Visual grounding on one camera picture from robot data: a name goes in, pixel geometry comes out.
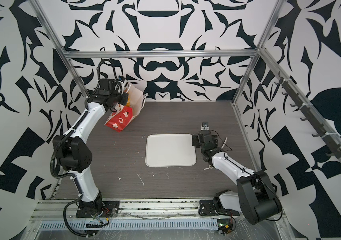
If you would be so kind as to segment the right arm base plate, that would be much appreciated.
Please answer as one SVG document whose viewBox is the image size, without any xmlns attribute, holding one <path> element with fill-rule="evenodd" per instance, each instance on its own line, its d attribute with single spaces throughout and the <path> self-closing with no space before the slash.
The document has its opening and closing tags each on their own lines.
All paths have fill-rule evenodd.
<svg viewBox="0 0 341 240">
<path fill-rule="evenodd" d="M 227 210 L 218 205 L 215 205 L 213 200 L 200 200 L 198 214 L 202 217 L 217 217 L 217 216 L 233 216 L 240 215 L 234 210 Z"/>
</svg>

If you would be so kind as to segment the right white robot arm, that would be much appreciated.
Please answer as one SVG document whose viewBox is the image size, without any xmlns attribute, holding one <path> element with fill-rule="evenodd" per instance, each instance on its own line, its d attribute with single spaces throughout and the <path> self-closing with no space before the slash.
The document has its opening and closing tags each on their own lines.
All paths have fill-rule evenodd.
<svg viewBox="0 0 341 240">
<path fill-rule="evenodd" d="M 252 225 L 261 221 L 274 221 L 283 214 L 283 207 L 269 176 L 264 171 L 254 171 L 232 159 L 228 150 L 218 145 L 219 135 L 201 130 L 192 135 L 192 146 L 199 149 L 203 160 L 224 173 L 237 186 L 237 192 L 219 194 L 219 203 L 225 210 L 242 213 Z"/>
</svg>

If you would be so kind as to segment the white red paper bag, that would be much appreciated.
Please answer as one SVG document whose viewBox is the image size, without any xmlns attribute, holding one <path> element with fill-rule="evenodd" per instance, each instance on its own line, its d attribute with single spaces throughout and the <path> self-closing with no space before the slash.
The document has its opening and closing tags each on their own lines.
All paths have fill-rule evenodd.
<svg viewBox="0 0 341 240">
<path fill-rule="evenodd" d="M 117 131 L 123 131 L 141 112 L 145 105 L 146 96 L 137 89 L 132 83 L 128 83 L 124 88 L 124 92 L 128 93 L 128 101 L 126 105 L 117 104 L 116 113 L 105 122 L 105 126 Z"/>
</svg>

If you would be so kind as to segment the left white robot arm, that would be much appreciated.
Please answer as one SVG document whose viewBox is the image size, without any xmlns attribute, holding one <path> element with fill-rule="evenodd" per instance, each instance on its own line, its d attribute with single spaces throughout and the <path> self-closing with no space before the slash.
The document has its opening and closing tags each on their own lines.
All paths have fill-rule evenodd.
<svg viewBox="0 0 341 240">
<path fill-rule="evenodd" d="M 85 99 L 85 109 L 74 125 L 65 134 L 53 138 L 50 174 L 55 179 L 70 177 L 74 181 L 81 207 L 98 210 L 102 207 L 101 192 L 90 170 L 92 153 L 86 143 L 93 128 L 107 111 L 115 113 L 117 104 L 127 103 L 125 85 L 126 79 L 122 76 L 100 79 L 93 94 Z"/>
</svg>

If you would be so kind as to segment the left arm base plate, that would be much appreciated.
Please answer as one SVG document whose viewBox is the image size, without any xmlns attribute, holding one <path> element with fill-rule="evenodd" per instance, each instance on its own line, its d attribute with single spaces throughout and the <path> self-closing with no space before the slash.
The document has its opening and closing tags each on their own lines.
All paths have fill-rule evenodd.
<svg viewBox="0 0 341 240">
<path fill-rule="evenodd" d="M 79 201 L 75 216 L 77 218 L 91 218 L 94 215 L 98 215 L 102 218 L 109 218 L 118 213 L 119 204 L 119 201 L 103 201 L 102 203 Z"/>
</svg>

